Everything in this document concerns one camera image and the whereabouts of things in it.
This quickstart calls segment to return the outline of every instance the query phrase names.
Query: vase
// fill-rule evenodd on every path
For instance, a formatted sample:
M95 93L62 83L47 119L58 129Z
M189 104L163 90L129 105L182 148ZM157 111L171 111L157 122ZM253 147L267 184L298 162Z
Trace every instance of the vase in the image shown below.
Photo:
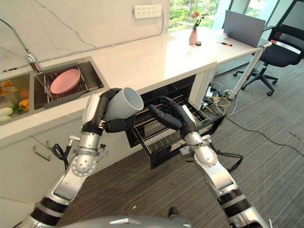
M191 35L189 37L189 44L194 45L198 39L198 31L197 29L192 29Z

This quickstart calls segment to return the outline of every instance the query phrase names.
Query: chrome faucet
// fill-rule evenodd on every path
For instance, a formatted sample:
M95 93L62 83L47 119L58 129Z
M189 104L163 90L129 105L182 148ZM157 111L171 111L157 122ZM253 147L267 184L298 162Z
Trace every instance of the chrome faucet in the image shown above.
M36 73L41 73L42 69L41 69L41 66L40 66L39 62L37 61L36 57L30 52L30 50L28 49L28 46L25 44L25 42L23 41L23 39L21 38L21 36L17 32L15 27L8 20L3 18L2 16L0 16L0 20L3 21L8 27L10 27L11 30L15 33L16 37L19 39L20 43L22 44L22 46L24 47L24 49L27 52L26 60L27 60L28 64L32 67L32 69Z

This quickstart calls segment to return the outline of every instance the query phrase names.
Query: drawer handle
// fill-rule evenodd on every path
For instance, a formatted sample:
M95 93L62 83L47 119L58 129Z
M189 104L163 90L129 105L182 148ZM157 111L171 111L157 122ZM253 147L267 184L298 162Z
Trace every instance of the drawer handle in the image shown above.
M43 158L43 159L45 159L45 160L47 160L47 161L50 161L50 160L51 160L51 156L45 157L45 156L43 156L42 154L38 153L38 152L36 151L36 146L35 146L35 145L33 145L33 152L34 152L35 154L37 154L39 157L41 157L41 158Z

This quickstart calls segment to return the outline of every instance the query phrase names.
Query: flower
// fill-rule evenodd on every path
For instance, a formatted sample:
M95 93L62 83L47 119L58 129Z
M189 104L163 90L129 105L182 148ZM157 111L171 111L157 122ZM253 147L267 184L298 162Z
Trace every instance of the flower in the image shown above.
M196 28L200 25L201 20L202 20L202 19L205 19L205 16L206 16L206 15L207 15L207 13L206 13L206 14L202 14L202 15L200 16L200 13L197 12L197 11L194 11L194 12L190 15L190 17L191 17L192 19L195 19L195 22L194 22L194 24L193 24L193 29L194 29L194 30L196 30Z
M194 19L194 18L198 17L199 15L200 15L200 12L194 11L190 17Z

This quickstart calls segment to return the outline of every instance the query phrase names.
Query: pink plate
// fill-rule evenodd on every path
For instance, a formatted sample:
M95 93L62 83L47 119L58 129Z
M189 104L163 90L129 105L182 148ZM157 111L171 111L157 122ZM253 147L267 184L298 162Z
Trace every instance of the pink plate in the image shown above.
M60 74L51 85L51 92L61 94L73 89L80 80L80 72L77 69L70 69Z

